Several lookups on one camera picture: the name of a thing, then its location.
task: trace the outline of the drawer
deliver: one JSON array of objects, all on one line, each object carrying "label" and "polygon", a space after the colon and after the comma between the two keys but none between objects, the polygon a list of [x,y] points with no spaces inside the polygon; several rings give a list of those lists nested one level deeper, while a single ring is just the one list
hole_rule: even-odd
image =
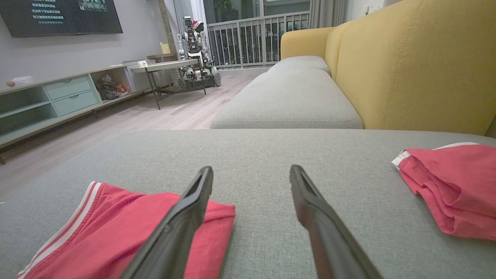
[{"label": "drawer", "polygon": [[91,89],[91,86],[85,75],[45,84],[45,90],[52,100],[87,91],[89,89]]},{"label": "drawer", "polygon": [[88,91],[54,102],[54,106],[60,116],[62,116],[85,107],[89,107],[96,103],[97,101],[95,94],[93,94],[93,91]]}]

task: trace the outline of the tv stand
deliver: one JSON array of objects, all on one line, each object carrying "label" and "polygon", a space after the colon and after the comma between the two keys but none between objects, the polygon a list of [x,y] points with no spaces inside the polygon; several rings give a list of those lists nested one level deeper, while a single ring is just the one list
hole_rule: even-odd
[{"label": "tv stand", "polygon": [[[134,63],[81,72],[0,90],[0,164],[1,152],[9,145],[64,122],[94,113],[112,104],[151,93],[146,74],[130,75]],[[114,100],[103,100],[93,80],[111,74],[115,82],[132,93]]]}]

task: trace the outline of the wooden floor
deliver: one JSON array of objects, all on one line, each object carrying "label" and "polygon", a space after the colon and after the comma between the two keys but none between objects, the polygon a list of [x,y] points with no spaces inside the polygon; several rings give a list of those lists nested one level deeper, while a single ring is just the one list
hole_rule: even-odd
[{"label": "wooden floor", "polygon": [[221,107],[255,76],[225,76],[220,87],[163,96],[161,110],[146,95],[87,115],[54,131],[31,138],[2,153],[0,202],[72,157],[122,134],[146,130],[208,129]]}]

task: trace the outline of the humanoid robot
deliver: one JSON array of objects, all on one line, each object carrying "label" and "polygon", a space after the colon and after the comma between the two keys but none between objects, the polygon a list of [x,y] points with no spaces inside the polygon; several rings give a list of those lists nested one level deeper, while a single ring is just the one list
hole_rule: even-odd
[{"label": "humanoid robot", "polygon": [[181,43],[179,55],[181,60],[198,59],[200,66],[186,66],[181,68],[182,77],[178,80],[181,89],[194,87],[220,86],[221,78],[214,66],[209,54],[203,22],[201,20],[191,21],[190,16],[185,16],[186,32],[176,37]]}]

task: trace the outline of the television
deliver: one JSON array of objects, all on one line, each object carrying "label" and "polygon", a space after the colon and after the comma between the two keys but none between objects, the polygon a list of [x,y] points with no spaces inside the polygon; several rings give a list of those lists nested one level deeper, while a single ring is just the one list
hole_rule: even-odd
[{"label": "television", "polygon": [[122,33],[113,0],[0,0],[13,38]]}]

